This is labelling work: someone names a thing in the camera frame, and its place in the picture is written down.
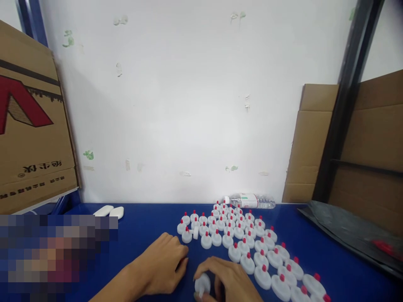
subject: hand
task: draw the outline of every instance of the hand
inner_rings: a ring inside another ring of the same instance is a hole
[[[144,280],[142,294],[171,294],[185,275],[188,251],[189,248],[181,245],[177,236],[164,233],[128,264],[136,272],[136,277]]]
[[[196,301],[221,302],[221,283],[223,283],[226,301],[263,302],[241,265],[217,257],[207,258],[206,261],[198,266],[194,279],[200,278],[205,271],[211,271],[215,274],[214,289],[217,300],[207,293],[204,293],[202,299],[200,299],[199,293],[195,293],[194,298]]]

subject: red tip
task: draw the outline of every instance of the red tip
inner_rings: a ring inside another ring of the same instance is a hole
[[[305,285],[301,286],[301,292],[303,294],[308,294],[308,290],[306,289]]]

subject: dispensing cap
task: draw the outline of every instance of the dispensing cap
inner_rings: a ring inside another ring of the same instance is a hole
[[[324,300],[324,302],[331,302],[331,301],[332,301],[332,299],[329,297],[328,294],[325,294],[325,295],[323,296],[323,300]]]
[[[301,286],[301,292],[303,294],[308,294],[308,290],[306,289],[305,285]]]

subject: pixelated area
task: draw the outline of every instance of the pixelated area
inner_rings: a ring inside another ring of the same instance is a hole
[[[0,292],[63,301],[117,240],[117,217],[0,215]]]

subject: blue table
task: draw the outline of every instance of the blue table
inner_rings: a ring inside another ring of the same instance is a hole
[[[104,204],[82,203],[67,214],[92,214]],[[139,256],[163,232],[177,235],[176,227],[183,213],[196,210],[201,215],[211,213],[212,205],[200,204],[116,204],[124,206],[124,217],[119,220],[118,241],[110,243],[109,254],[98,255],[95,270],[87,281],[66,295],[66,301],[88,301],[109,282],[127,263]],[[304,218],[298,208],[306,205],[277,205],[273,210],[254,209],[255,217],[263,216],[266,228],[274,226],[278,244],[286,243],[291,257],[297,256],[305,273],[319,273],[321,282],[332,301],[394,301],[401,297],[400,282],[355,256],[336,241],[322,233]],[[141,301],[193,301],[193,274],[197,266],[209,256],[225,260],[228,250],[223,246],[204,250],[200,238],[189,244],[189,263],[186,275],[170,296],[143,297]],[[277,273],[273,267],[269,274]],[[260,288],[251,276],[264,301],[279,301],[273,290]]]

